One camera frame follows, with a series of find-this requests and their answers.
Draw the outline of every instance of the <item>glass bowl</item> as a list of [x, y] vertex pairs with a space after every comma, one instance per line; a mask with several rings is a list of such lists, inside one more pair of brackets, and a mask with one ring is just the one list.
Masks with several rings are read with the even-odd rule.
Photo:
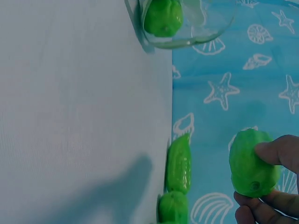
[[236, 0], [139, 0], [145, 39], [161, 49], [209, 42], [232, 23]]

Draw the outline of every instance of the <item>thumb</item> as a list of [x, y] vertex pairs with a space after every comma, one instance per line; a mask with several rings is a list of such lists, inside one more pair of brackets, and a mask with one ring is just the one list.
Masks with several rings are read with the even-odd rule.
[[272, 142], [257, 144], [255, 151], [266, 163], [282, 165], [299, 174], [299, 137], [284, 135]]

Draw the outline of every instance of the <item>blue tablecloth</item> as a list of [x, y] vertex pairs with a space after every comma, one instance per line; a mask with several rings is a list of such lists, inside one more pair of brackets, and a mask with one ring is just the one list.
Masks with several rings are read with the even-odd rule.
[[[190, 223], [235, 224], [229, 146], [248, 127], [299, 135], [299, 5], [238, 1], [219, 38], [173, 51], [173, 129], [191, 133]], [[297, 193], [284, 169], [278, 189]]]

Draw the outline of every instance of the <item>white surface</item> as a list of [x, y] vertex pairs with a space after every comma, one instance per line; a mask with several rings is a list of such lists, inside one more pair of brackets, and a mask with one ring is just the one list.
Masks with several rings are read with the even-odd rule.
[[171, 52], [122, 0], [3, 0], [0, 28], [0, 223], [155, 222]]

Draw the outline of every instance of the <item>finger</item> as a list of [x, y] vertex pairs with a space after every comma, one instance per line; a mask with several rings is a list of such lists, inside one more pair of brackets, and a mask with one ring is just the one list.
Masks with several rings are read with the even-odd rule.
[[241, 206], [235, 211], [235, 219], [238, 224], [256, 224], [251, 210], [247, 206]]
[[254, 219], [259, 224], [295, 224], [295, 219], [283, 216], [258, 198], [245, 197], [236, 192], [234, 198], [239, 205], [250, 208]]
[[287, 216], [299, 218], [299, 196], [280, 191], [273, 191], [262, 198], [269, 206], [285, 213]]
[[278, 139], [256, 145], [256, 154], [266, 163], [283, 165], [299, 174], [299, 137], [284, 135]]

